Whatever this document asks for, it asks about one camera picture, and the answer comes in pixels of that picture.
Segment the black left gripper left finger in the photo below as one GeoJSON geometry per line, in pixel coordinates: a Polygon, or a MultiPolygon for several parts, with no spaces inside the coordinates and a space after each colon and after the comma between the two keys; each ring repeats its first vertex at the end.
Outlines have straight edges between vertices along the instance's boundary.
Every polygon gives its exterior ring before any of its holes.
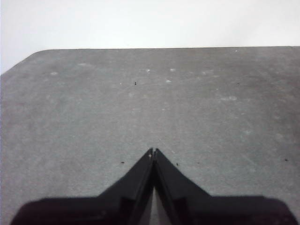
{"type": "Polygon", "coordinates": [[[44,198],[23,205],[13,225],[137,225],[152,195],[153,149],[94,197],[44,198]]]}

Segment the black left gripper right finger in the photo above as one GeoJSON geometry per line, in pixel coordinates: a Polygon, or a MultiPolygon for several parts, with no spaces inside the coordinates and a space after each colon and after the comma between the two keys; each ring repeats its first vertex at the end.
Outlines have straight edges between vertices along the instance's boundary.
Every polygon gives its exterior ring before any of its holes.
{"type": "Polygon", "coordinates": [[[154,152],[155,188],[174,225],[296,225],[281,200],[264,196],[212,196],[159,150],[154,152]]]}

